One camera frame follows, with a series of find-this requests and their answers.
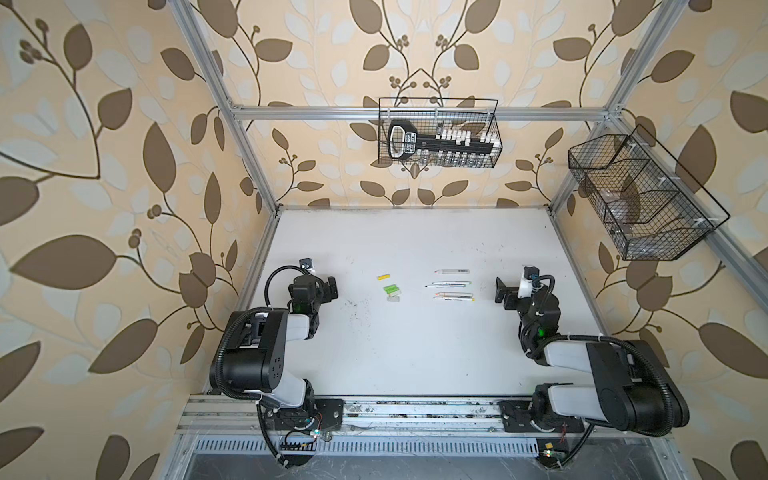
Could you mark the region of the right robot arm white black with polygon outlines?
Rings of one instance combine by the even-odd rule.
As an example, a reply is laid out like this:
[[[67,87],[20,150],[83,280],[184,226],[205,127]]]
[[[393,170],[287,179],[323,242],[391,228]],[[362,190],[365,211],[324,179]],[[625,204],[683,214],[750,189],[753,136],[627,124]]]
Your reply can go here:
[[[562,334],[555,281],[533,267],[517,286],[496,280],[494,300],[519,317],[518,341],[539,366],[589,375],[585,384],[544,383],[527,400],[504,400],[505,431],[582,433],[592,426],[662,437],[690,421],[690,409],[644,340]]]

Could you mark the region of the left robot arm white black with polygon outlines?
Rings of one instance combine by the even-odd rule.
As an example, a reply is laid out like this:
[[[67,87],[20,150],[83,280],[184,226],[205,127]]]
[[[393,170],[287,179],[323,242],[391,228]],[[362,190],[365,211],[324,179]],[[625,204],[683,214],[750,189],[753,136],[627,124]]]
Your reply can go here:
[[[317,400],[308,379],[287,370],[291,342],[313,339],[319,310],[339,298],[336,279],[303,271],[288,286],[285,308],[262,306],[231,314],[212,361],[213,391],[251,401],[277,430],[336,430],[344,402]]]

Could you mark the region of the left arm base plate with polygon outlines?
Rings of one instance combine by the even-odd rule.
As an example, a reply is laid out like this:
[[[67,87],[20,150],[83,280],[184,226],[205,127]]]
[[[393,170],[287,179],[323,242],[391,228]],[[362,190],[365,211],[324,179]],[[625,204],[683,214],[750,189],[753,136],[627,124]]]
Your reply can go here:
[[[332,431],[343,422],[345,402],[341,398],[307,398],[302,405],[282,408],[271,416],[276,430]]]

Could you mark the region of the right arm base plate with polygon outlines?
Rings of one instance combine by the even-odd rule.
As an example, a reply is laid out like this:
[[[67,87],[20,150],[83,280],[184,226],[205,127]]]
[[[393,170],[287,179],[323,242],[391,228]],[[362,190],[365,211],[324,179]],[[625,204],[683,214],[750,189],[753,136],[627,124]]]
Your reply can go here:
[[[532,400],[504,400],[498,403],[506,433],[576,434],[585,431],[576,417],[562,416]]]

